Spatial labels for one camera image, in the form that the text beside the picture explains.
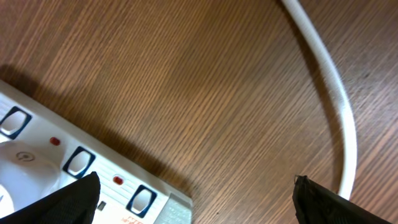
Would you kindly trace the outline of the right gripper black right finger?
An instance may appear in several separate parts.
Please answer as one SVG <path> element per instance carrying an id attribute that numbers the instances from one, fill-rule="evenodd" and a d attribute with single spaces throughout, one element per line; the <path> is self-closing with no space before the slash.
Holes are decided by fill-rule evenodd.
<path id="1" fill-rule="evenodd" d="M 391 224 L 310 180 L 295 176 L 295 215 L 300 224 Z"/>

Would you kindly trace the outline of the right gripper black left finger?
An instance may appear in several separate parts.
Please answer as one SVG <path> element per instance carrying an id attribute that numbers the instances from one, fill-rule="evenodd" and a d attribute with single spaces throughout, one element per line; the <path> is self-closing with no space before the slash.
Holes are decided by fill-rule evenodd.
<path id="1" fill-rule="evenodd" d="M 92 172 L 39 201 L 1 218 L 3 224 L 92 224 L 101 184 Z"/>

